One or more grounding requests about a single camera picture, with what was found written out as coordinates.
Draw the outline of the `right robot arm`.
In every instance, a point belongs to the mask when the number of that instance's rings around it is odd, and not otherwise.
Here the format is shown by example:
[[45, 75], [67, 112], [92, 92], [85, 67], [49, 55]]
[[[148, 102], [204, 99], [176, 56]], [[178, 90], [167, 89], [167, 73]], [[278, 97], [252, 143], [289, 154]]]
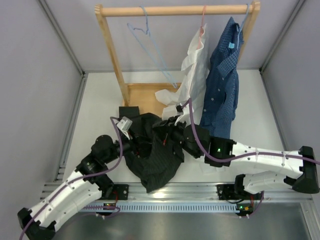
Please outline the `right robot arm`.
[[177, 122], [175, 117], [155, 123], [152, 130], [164, 147], [173, 144], [212, 167], [257, 169], [258, 173], [241, 173], [235, 177], [232, 192], [239, 199], [274, 189], [291, 189], [303, 194], [320, 192], [319, 162], [312, 147], [302, 146], [294, 151], [253, 147], [210, 136], [208, 130], [199, 125]]

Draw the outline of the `black striped shirt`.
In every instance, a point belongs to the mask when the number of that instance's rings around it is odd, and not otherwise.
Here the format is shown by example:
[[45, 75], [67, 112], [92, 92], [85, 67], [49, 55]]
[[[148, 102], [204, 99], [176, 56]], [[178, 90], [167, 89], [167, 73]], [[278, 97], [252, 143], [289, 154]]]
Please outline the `black striped shirt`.
[[182, 148], [172, 143], [162, 146], [152, 129], [153, 124], [162, 121], [159, 116], [150, 112], [140, 114], [137, 106], [120, 106], [118, 111], [119, 118], [127, 117], [132, 120], [129, 129], [132, 138], [138, 136], [150, 138], [150, 155], [148, 157], [137, 157], [132, 153], [125, 155], [127, 167], [140, 179], [147, 193], [164, 187], [184, 162]]

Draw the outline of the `light blue wire hanger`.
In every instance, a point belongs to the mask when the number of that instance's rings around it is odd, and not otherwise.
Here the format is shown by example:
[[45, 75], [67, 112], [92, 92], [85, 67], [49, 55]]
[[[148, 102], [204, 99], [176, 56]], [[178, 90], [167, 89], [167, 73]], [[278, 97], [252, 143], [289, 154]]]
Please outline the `light blue wire hanger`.
[[166, 78], [167, 82], [170, 83], [174, 89], [178, 88], [177, 80], [169, 72], [166, 61], [162, 56], [160, 49], [153, 38], [150, 28], [149, 28], [149, 18], [146, 9], [141, 5], [139, 7], [143, 11], [145, 27], [133, 26], [131, 23], [127, 23], [127, 28], [133, 35], [135, 40], [141, 46], [143, 51], [148, 55], [151, 62], [154, 64], [157, 70], [159, 70], [162, 75]]

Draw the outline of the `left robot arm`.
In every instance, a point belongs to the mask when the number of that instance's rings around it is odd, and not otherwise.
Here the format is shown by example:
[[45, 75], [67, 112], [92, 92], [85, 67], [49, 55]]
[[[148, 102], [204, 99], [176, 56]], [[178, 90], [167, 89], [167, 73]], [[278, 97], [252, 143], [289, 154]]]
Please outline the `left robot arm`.
[[124, 154], [146, 157], [151, 148], [148, 137], [124, 137], [118, 142], [108, 135], [99, 136], [67, 180], [34, 207], [18, 212], [21, 235], [30, 240], [51, 240], [65, 222], [90, 203], [99, 199], [127, 200], [129, 186], [115, 184], [107, 175], [107, 164]]

